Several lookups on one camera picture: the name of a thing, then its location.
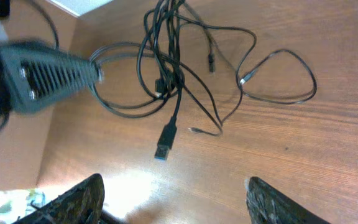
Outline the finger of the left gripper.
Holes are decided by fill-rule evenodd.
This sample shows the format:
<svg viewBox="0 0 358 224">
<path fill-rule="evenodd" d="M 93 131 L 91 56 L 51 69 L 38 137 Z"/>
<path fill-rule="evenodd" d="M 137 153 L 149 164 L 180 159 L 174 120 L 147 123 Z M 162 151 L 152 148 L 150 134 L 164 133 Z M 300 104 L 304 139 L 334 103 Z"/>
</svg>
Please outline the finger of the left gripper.
<svg viewBox="0 0 358 224">
<path fill-rule="evenodd" d="M 99 67 L 42 42 L 0 46 L 12 109 L 34 114 L 99 81 Z"/>
</svg>

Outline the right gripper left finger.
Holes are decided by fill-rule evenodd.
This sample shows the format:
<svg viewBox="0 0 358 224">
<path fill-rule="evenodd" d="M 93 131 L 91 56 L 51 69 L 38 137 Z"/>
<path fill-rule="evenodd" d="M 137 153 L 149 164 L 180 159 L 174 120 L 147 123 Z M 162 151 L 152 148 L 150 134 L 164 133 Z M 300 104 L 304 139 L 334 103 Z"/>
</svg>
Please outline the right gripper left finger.
<svg viewBox="0 0 358 224">
<path fill-rule="evenodd" d="M 59 195 L 43 207 L 14 224 L 97 224 L 104 203 L 104 182 L 101 174 L 93 174 Z"/>
</svg>

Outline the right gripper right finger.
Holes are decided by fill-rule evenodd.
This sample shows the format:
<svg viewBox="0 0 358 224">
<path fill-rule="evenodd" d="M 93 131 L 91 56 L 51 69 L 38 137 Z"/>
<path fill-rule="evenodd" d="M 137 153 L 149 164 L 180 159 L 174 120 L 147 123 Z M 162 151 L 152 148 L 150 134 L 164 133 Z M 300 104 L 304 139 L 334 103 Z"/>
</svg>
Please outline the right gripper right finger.
<svg viewBox="0 0 358 224">
<path fill-rule="evenodd" d="M 328 223 L 259 177 L 251 177 L 246 190 L 246 205 L 252 224 Z"/>
</svg>

